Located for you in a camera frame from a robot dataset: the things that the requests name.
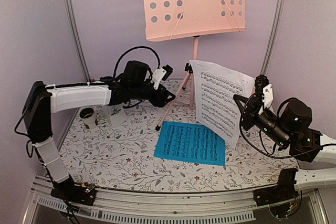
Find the white sheet music page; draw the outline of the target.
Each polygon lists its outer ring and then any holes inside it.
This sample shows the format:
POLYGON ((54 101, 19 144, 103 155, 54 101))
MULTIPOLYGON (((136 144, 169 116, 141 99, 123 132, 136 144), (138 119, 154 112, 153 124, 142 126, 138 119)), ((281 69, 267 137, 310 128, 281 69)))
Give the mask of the white sheet music page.
POLYGON ((190 61, 195 87, 196 120, 234 148, 238 142, 240 110, 233 96, 249 97, 255 79, 216 63, 190 61))

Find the blue sheet music page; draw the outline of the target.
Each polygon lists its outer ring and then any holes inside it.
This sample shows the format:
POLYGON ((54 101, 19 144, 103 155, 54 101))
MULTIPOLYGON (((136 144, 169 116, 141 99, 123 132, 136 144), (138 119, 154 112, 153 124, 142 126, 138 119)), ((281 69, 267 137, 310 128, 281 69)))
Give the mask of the blue sheet music page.
POLYGON ((225 151, 225 141, 203 125, 164 122, 154 157, 187 163, 224 166, 225 151))

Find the white metronome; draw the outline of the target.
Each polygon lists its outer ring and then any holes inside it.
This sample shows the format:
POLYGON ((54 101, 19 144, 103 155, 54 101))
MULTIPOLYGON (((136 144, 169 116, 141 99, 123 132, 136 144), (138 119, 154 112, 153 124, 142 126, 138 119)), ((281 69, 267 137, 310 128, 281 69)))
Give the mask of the white metronome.
POLYGON ((107 106, 107 121, 112 127, 116 127, 127 119, 122 105, 107 106))

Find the pink music stand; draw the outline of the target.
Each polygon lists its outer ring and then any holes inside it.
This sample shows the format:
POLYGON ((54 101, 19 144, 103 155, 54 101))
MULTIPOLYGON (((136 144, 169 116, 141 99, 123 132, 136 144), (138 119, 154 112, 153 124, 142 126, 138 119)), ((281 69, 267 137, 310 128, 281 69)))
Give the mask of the pink music stand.
POLYGON ((151 42, 246 30, 245 0, 143 0, 151 42))

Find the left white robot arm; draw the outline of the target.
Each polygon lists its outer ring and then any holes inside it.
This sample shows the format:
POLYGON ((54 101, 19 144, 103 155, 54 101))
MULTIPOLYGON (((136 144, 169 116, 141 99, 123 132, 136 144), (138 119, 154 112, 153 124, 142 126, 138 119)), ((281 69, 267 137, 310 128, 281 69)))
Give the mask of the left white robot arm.
POLYGON ((26 131, 23 135, 32 143, 53 181, 58 183, 57 190, 67 200, 78 195, 78 188, 69 180, 69 172, 64 165, 54 140, 54 129, 66 127, 62 123, 65 115, 71 116, 78 108, 92 106, 113 106, 127 104, 133 100, 149 101, 152 106, 162 108, 175 99, 163 84, 173 69, 169 65, 152 71, 150 66, 136 60, 126 63, 124 71, 116 77, 105 76, 95 82, 47 85, 35 81, 29 91, 19 123, 26 131))

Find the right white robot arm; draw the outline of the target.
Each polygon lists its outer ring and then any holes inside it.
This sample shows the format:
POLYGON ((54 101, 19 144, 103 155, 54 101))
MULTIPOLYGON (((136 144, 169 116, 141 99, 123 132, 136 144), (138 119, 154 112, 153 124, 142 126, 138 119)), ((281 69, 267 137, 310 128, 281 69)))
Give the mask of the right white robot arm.
MULTIPOLYGON (((240 111, 240 131, 248 131, 254 126, 259 128, 260 134, 274 142, 275 150, 289 150, 288 158, 308 163, 335 163, 335 140, 309 127, 312 110, 297 98, 285 100, 277 113, 264 105, 259 92, 249 98, 236 94, 233 99, 240 111)), ((335 168, 289 168, 280 172, 275 186, 256 190, 254 196, 265 195, 282 201, 287 196, 297 196, 301 190, 332 186, 335 186, 335 168)))

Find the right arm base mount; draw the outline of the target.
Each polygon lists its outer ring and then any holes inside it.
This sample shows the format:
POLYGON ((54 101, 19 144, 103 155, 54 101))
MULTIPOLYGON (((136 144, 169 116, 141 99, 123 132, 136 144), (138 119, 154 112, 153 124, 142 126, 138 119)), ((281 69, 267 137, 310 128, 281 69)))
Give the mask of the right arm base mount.
POLYGON ((275 186, 254 190, 253 199, 257 206, 270 205, 293 199, 299 195, 294 188, 295 184, 295 180, 278 180, 275 186))

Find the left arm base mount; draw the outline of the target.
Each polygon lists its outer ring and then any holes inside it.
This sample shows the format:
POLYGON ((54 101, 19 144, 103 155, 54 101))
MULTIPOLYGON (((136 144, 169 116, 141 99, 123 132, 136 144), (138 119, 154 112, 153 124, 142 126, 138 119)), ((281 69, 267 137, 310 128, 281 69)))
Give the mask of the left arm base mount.
POLYGON ((61 183, 51 181, 53 189, 51 196, 66 202, 74 202, 82 205, 93 206, 97 191, 94 184, 88 182, 76 184, 72 177, 67 178, 61 183))

